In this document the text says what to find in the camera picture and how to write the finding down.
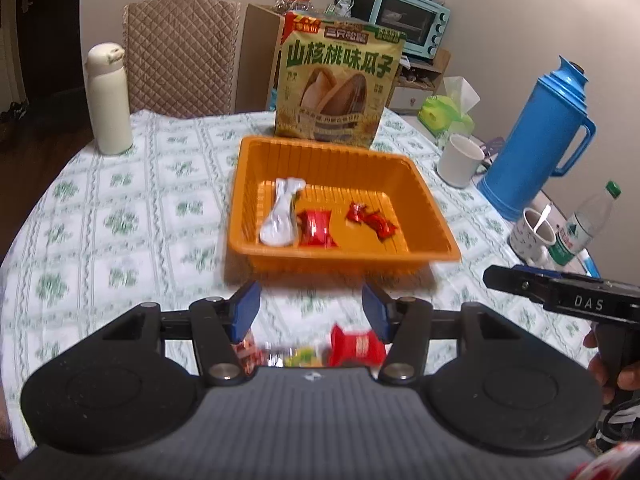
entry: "thermos handle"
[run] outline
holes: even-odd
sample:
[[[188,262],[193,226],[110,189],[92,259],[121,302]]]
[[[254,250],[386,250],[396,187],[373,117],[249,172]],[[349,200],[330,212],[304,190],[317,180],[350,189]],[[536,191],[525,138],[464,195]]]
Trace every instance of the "thermos handle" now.
[[[587,129],[587,134],[584,136],[584,139],[580,143],[580,146],[574,151],[574,154],[569,157],[569,160],[565,162],[562,168],[555,168],[551,176],[564,176],[567,171],[569,171],[576,161],[582,155],[582,152],[587,149],[589,143],[593,140],[593,137],[596,135],[596,125],[593,124],[593,121],[590,118],[585,117],[582,121],[582,125]]]

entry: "blue container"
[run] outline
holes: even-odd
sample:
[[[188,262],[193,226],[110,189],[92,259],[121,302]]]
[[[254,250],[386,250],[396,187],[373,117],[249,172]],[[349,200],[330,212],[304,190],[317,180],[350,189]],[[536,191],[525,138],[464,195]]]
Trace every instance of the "blue container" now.
[[[510,221],[538,194],[550,176],[564,176],[596,134],[587,117],[584,85],[588,79],[562,56],[560,68],[538,79],[507,143],[478,183],[478,189]],[[587,134],[558,168],[580,126]]]

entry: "door handle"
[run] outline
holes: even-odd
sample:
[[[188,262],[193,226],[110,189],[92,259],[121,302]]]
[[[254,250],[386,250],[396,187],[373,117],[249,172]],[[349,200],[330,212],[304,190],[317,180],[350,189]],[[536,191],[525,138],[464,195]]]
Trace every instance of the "door handle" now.
[[[32,6],[33,2],[30,2],[29,0],[22,0],[22,12],[25,13],[27,12],[27,10],[29,10],[29,6]]]

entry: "quilted chair cover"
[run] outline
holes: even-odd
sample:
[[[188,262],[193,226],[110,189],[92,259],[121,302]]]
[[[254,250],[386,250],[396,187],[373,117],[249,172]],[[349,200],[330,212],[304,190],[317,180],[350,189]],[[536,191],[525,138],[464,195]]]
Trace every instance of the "quilted chair cover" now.
[[[146,0],[125,6],[123,19],[132,113],[233,113],[240,3]]]

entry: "oven glass window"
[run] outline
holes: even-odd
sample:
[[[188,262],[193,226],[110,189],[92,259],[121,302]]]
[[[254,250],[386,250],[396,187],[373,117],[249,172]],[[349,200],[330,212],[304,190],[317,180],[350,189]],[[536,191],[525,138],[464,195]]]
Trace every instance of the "oven glass window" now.
[[[376,23],[401,30],[406,40],[424,45],[436,15],[430,10],[415,7],[401,0],[382,0]]]

